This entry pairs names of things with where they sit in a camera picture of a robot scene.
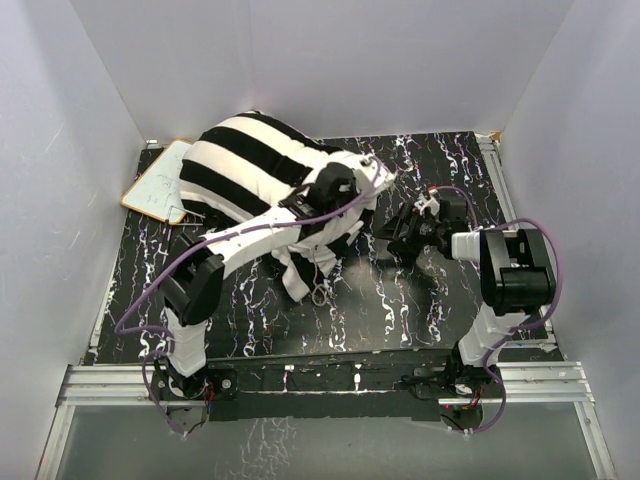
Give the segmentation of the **white pillow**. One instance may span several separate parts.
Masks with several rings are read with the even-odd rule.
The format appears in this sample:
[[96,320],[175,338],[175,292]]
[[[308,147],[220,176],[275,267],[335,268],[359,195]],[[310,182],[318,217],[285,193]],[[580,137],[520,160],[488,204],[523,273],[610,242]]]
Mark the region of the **white pillow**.
[[285,291],[293,301],[299,302],[317,284],[324,283],[348,248],[348,242],[340,238],[315,249],[299,252],[280,248],[273,250],[271,255],[284,267],[281,281]]

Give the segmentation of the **black white striped pillowcase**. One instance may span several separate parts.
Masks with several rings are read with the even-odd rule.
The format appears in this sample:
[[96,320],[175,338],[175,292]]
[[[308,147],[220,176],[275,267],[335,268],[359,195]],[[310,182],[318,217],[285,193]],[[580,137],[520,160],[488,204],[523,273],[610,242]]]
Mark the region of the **black white striped pillowcase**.
[[375,157],[322,145],[269,115],[247,111],[205,131],[187,150],[180,198],[188,210],[218,214],[236,226],[293,191],[302,167],[365,156]]

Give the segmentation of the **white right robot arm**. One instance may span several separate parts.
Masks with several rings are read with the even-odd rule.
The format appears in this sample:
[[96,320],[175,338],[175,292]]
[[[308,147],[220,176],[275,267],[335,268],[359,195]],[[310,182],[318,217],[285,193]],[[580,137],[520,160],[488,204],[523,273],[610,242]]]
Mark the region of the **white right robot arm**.
[[507,339],[541,307],[550,306],[558,293],[542,231],[479,228],[476,221],[466,197],[432,188],[415,201],[403,203],[387,223],[374,230],[374,236],[386,240],[388,251],[405,264],[415,262],[429,246],[448,260],[478,267],[482,305],[438,374],[460,397],[480,387]]

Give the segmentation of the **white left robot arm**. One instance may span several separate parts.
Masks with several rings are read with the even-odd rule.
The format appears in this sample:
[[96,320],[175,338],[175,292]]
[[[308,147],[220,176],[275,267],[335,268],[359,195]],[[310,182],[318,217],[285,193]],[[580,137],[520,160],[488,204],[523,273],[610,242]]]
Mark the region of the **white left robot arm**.
[[285,267],[284,287],[300,301],[323,294],[326,279],[395,181],[377,158],[330,162],[264,213],[222,232],[189,240],[162,274],[159,289],[171,336],[168,371],[182,397],[206,387],[206,324],[218,308],[226,279],[267,254]]

